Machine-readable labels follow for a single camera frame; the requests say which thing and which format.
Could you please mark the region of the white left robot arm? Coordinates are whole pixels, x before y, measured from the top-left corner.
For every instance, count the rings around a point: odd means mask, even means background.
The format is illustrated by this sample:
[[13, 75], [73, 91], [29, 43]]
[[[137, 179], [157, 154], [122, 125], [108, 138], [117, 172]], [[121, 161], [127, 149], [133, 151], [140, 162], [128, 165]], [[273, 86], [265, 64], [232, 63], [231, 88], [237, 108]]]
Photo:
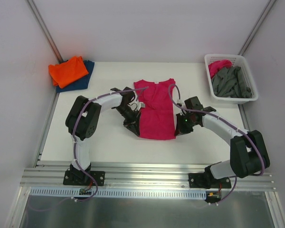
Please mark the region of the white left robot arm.
[[79, 184], [90, 180], [91, 162], [89, 161], [88, 139], [95, 133], [102, 112], [115, 109], [124, 118], [123, 126], [136, 136], [140, 135], [140, 111], [132, 110], [130, 104], [135, 99], [135, 89], [129, 87], [120, 90], [113, 88], [109, 93], [88, 99], [78, 96], [66, 118], [65, 125], [71, 134], [73, 160], [68, 177]]

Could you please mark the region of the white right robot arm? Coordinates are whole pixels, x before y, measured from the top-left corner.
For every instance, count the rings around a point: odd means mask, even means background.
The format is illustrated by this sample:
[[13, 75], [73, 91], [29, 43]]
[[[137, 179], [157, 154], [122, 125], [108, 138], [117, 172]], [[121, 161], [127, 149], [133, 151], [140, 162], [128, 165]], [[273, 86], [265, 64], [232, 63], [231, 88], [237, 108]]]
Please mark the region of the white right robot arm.
[[211, 106], [204, 107], [195, 96], [177, 103], [175, 136], [193, 132], [195, 126], [204, 127], [225, 141], [230, 148], [229, 159], [205, 168], [203, 182], [215, 187], [220, 179], [261, 176], [270, 167], [270, 159], [260, 131], [249, 131], [235, 126]]

